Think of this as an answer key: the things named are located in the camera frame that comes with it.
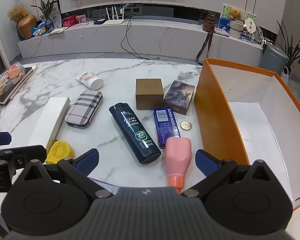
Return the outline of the gold vase with dried flowers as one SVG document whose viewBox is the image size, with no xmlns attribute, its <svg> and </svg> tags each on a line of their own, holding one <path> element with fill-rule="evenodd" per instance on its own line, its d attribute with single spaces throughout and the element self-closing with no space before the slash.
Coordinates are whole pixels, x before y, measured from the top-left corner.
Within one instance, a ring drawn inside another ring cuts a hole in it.
<svg viewBox="0 0 300 240">
<path fill-rule="evenodd" d="M 33 36 L 31 30 L 37 26 L 37 18 L 33 14 L 29 14 L 25 5 L 16 4 L 8 12 L 7 17 L 17 26 L 19 34 L 24 39 L 29 39 Z"/>
</svg>

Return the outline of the blue snack bag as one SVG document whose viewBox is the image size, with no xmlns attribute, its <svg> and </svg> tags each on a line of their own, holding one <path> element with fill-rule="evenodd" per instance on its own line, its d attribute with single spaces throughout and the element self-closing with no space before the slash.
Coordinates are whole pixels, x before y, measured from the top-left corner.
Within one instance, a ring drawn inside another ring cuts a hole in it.
<svg viewBox="0 0 300 240">
<path fill-rule="evenodd" d="M 45 22 L 42 22 L 37 27 L 31 29 L 31 34 L 33 36 L 42 36 L 45 33 L 47 33 Z"/>
</svg>

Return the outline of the dark blue shampoo bottle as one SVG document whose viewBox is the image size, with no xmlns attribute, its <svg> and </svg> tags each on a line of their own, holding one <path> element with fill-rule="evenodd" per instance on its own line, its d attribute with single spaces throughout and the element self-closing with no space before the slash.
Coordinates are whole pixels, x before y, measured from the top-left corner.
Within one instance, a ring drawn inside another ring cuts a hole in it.
<svg viewBox="0 0 300 240">
<path fill-rule="evenodd" d="M 149 164 L 161 155 L 158 146 L 128 103 L 117 103 L 109 111 L 139 163 Z"/>
</svg>

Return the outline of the orange storage box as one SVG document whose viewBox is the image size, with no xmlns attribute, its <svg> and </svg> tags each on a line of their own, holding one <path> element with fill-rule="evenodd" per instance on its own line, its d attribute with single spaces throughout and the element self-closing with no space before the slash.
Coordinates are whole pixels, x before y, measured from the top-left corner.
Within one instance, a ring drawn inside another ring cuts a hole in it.
<svg viewBox="0 0 300 240">
<path fill-rule="evenodd" d="M 264 160 L 300 207 L 300 103 L 277 73 L 205 59 L 194 105 L 204 150 L 242 165 Z"/>
</svg>

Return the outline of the blue Super Deer tin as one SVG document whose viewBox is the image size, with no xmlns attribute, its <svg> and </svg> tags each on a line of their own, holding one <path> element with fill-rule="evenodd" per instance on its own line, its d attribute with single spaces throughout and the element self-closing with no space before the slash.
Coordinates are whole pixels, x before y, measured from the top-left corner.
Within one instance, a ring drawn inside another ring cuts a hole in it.
<svg viewBox="0 0 300 240">
<path fill-rule="evenodd" d="M 179 128 L 173 110 L 170 107 L 154 109 L 153 118 L 160 148 L 165 148 L 168 138 L 180 137 Z"/>
</svg>

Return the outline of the snack package on books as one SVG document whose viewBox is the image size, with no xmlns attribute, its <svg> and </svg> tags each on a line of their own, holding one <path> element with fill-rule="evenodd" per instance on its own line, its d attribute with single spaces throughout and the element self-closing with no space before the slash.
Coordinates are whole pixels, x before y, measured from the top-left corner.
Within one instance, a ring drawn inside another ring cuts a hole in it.
<svg viewBox="0 0 300 240">
<path fill-rule="evenodd" d="M 25 76 L 25 68 L 16 62 L 0 74 L 0 97 Z"/>
</svg>

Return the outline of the illustrated card box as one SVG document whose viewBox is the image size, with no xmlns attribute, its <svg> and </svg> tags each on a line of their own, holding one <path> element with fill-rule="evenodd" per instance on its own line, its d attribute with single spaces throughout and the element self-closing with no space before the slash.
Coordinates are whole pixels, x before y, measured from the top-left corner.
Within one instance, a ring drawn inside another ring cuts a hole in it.
<svg viewBox="0 0 300 240">
<path fill-rule="evenodd" d="M 164 97 L 164 106 L 186 115 L 194 94 L 195 86 L 174 80 Z"/>
</svg>

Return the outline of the white lotion tube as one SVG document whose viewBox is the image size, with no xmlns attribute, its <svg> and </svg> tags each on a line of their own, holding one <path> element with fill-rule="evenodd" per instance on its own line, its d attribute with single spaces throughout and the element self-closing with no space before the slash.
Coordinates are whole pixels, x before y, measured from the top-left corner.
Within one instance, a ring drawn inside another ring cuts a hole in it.
<svg viewBox="0 0 300 240">
<path fill-rule="evenodd" d="M 90 90 L 98 90 L 104 85 L 104 80 L 92 71 L 85 72 L 75 79 Z"/>
</svg>

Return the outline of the brown cardboard box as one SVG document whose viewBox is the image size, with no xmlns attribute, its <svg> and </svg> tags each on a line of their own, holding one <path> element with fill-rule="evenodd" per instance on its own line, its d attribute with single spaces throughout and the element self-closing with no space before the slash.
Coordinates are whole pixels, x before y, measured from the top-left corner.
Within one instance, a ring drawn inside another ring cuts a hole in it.
<svg viewBox="0 0 300 240">
<path fill-rule="evenodd" d="M 164 105 L 164 90 L 161 79 L 136 79 L 136 109 L 156 109 Z"/>
</svg>

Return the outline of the white round fan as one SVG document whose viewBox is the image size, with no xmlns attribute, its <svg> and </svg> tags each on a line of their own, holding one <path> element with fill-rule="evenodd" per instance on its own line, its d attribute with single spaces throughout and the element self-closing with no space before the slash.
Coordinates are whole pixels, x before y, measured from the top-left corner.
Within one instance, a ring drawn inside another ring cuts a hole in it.
<svg viewBox="0 0 300 240">
<path fill-rule="evenodd" d="M 250 36 L 256 31 L 256 24 L 252 18 L 247 18 L 245 20 L 245 27 Z"/>
</svg>

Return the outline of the plaid glasses case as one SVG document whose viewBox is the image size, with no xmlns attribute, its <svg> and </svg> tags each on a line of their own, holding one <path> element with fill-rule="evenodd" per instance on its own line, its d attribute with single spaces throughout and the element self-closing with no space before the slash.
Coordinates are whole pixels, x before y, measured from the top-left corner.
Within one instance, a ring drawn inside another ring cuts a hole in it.
<svg viewBox="0 0 300 240">
<path fill-rule="evenodd" d="M 66 113 L 65 122 L 73 127 L 87 127 L 102 100 L 101 92 L 93 90 L 82 92 Z"/>
</svg>

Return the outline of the potted green plant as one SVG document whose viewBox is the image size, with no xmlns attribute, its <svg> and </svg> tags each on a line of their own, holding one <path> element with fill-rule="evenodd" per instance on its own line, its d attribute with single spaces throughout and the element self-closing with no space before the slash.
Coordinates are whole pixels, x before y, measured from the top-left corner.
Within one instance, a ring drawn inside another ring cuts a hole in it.
<svg viewBox="0 0 300 240">
<path fill-rule="evenodd" d="M 285 54 L 288 56 L 288 60 L 285 67 L 287 68 L 287 74 L 289 75 L 292 71 L 293 63 L 296 60 L 300 59 L 300 39 L 298 40 L 298 42 L 294 43 L 294 36 L 288 36 L 284 22 L 279 23 L 277 21 L 277 24 L 279 26 L 280 34 L 283 38 L 284 46 L 281 46 L 278 43 L 276 44 L 279 45 L 283 49 Z"/>
<path fill-rule="evenodd" d="M 55 0 L 40 0 L 40 6 L 31 5 L 31 7 L 35 7 L 43 13 L 43 16 L 45 17 L 44 27 L 47 33 L 50 33 L 55 28 L 54 23 L 50 18 L 54 2 Z"/>
</svg>

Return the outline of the teddy bear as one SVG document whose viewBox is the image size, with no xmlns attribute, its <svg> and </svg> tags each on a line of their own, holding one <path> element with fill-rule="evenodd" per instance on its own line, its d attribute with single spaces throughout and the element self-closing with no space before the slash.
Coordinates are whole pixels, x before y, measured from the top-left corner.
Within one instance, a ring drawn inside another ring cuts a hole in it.
<svg viewBox="0 0 300 240">
<path fill-rule="evenodd" d="M 237 23 L 243 24 L 243 21 L 241 20 L 241 11 L 237 8 L 230 9 L 229 19 Z"/>
</svg>

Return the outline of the long white box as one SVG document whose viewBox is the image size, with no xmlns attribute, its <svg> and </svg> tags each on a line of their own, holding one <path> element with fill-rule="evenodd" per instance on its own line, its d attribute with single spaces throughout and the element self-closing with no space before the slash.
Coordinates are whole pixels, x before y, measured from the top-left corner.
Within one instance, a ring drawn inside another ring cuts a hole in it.
<svg viewBox="0 0 300 240">
<path fill-rule="evenodd" d="M 69 105 L 68 97 L 49 98 L 34 127 L 28 145 L 42 145 L 49 152 Z"/>
</svg>

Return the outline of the yellow tape measure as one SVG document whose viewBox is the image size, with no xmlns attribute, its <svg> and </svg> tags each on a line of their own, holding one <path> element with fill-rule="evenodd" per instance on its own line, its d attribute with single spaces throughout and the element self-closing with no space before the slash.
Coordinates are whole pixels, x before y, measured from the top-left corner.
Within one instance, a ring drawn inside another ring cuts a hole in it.
<svg viewBox="0 0 300 240">
<path fill-rule="evenodd" d="M 60 160 L 64 158 L 74 158 L 74 151 L 70 144 L 66 141 L 56 140 L 51 146 L 47 158 L 47 164 L 57 164 Z"/>
</svg>

